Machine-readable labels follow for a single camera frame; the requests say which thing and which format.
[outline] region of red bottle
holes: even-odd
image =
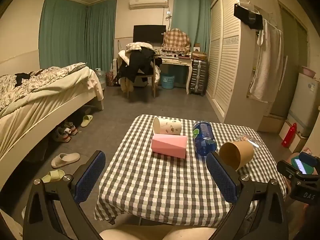
[[[287,132],[287,135],[285,136],[284,140],[282,141],[282,146],[288,148],[292,142],[293,136],[295,132],[297,131],[297,123],[294,123],[289,131]]]

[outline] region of blue trash can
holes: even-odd
[[[174,76],[161,74],[161,86],[164,89],[173,89]]]

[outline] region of screw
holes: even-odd
[[[241,175],[241,180],[243,181],[249,181],[249,176],[248,175]]]
[[[276,181],[275,179],[271,179],[270,181],[271,181],[271,184],[278,185],[278,181]]]
[[[69,180],[71,180],[71,175],[69,175],[69,174],[64,175],[64,176],[63,176],[63,180],[64,180],[64,181],[69,181]]]
[[[35,181],[33,182],[33,184],[38,185],[40,183],[40,179],[35,179]]]

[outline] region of floor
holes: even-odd
[[[106,154],[106,169],[131,123],[141,114],[219,122],[206,97],[186,95],[185,89],[181,88],[173,90],[159,88],[158,93],[158,96],[153,98],[150,87],[135,88],[127,99],[119,87],[107,87],[104,91],[104,110],[95,111],[93,120],[87,127],[81,128],[79,126],[81,122],[80,111],[70,116],[69,120],[79,126],[78,134],[73,136],[70,142],[62,144],[49,140],[44,161],[37,163],[23,161],[19,164],[0,192],[0,203],[6,203],[6,206],[1,208],[22,224],[21,211],[27,203],[34,179],[42,178],[52,170],[51,160],[59,153],[78,152],[81,155],[78,162],[62,168],[66,174],[73,174],[79,165],[86,163],[95,150],[101,150]],[[281,146],[281,138],[278,135],[259,134],[276,161],[286,159],[291,154],[288,149]],[[110,224],[106,221],[95,221],[93,218],[99,182],[100,179],[98,179],[88,200],[82,203],[81,207],[95,229],[101,232],[110,228]],[[62,208],[58,205],[57,209],[61,213],[61,220],[69,237],[76,239],[66,217],[61,212]],[[134,216],[124,216],[119,218],[118,222],[121,219],[125,220],[127,224],[139,222],[139,218]],[[152,221],[142,220],[142,225],[152,224],[154,224]]]

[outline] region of green curtain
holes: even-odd
[[[86,6],[70,0],[44,0],[39,26],[41,68],[87,61]]]
[[[86,47],[88,66],[109,71],[113,58],[117,0],[88,6]]]
[[[190,37],[191,49],[200,43],[201,51],[209,53],[211,0],[174,0],[171,29],[178,28]],[[175,83],[185,84],[188,70],[183,66],[169,68]]]

